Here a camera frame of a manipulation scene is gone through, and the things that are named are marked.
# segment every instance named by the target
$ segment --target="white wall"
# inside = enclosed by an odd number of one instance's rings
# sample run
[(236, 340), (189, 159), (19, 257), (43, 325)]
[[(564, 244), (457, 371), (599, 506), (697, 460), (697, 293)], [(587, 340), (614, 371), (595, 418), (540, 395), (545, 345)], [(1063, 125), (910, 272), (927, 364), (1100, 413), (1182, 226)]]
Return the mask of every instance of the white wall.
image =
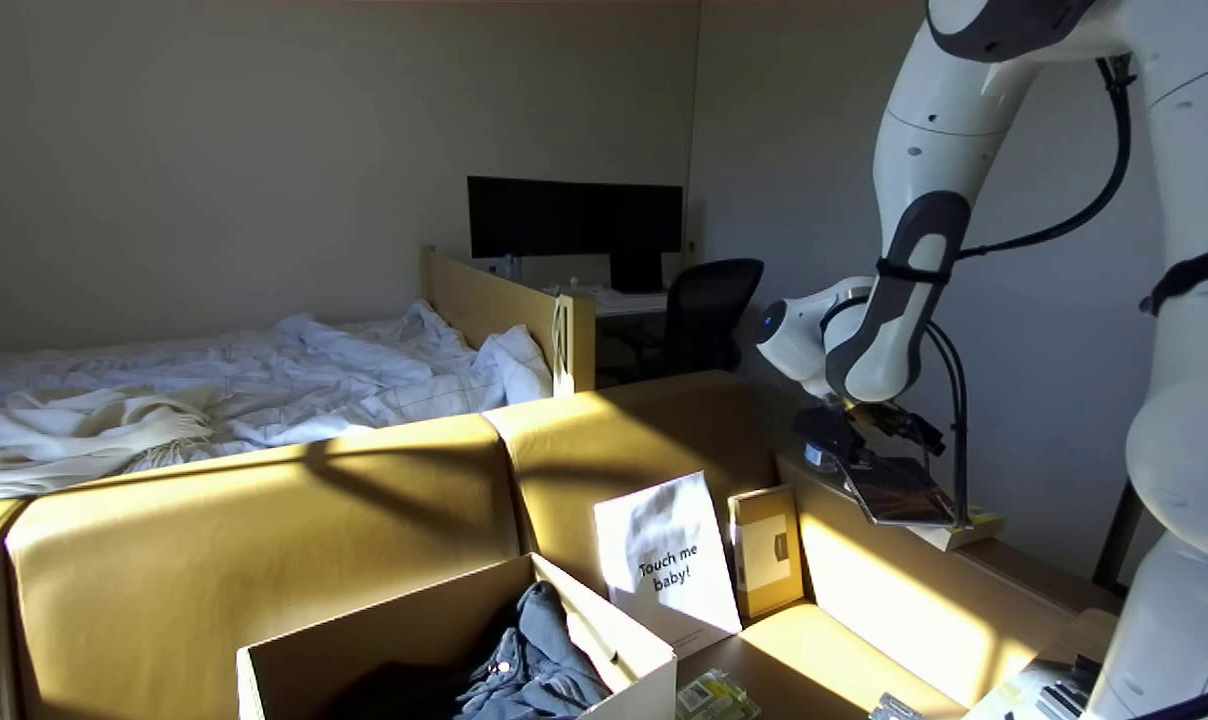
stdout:
[(0, 347), (416, 295), (467, 172), (684, 179), (694, 0), (0, 0)]
[[(703, 0), (694, 198), (703, 257), (768, 259), (761, 306), (872, 272), (872, 140), (916, 0)], [(1075, 213), (1111, 164), (1111, 122), (1093, 68), (1034, 87), (971, 218), (971, 244)], [(1159, 269), (1145, 135), (1119, 201), (1068, 244), (957, 269), (942, 325), (971, 392), (971, 492), (1005, 539), (1093, 571), (1124, 489), (1124, 427), (1150, 375), (1135, 313)], [(750, 370), (786, 427), (802, 395)], [(942, 427), (942, 364), (910, 395)]]

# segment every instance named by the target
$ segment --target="black chair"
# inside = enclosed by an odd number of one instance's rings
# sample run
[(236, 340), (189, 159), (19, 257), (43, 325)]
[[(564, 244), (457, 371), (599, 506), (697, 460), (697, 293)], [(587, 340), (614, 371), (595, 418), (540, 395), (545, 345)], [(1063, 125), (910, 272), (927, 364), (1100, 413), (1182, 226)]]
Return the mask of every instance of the black chair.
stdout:
[(765, 259), (709, 259), (672, 281), (667, 313), (654, 325), (599, 329), (599, 345), (617, 340), (633, 364), (599, 364), (599, 385), (678, 375), (699, 370), (738, 370), (738, 325), (756, 295)]

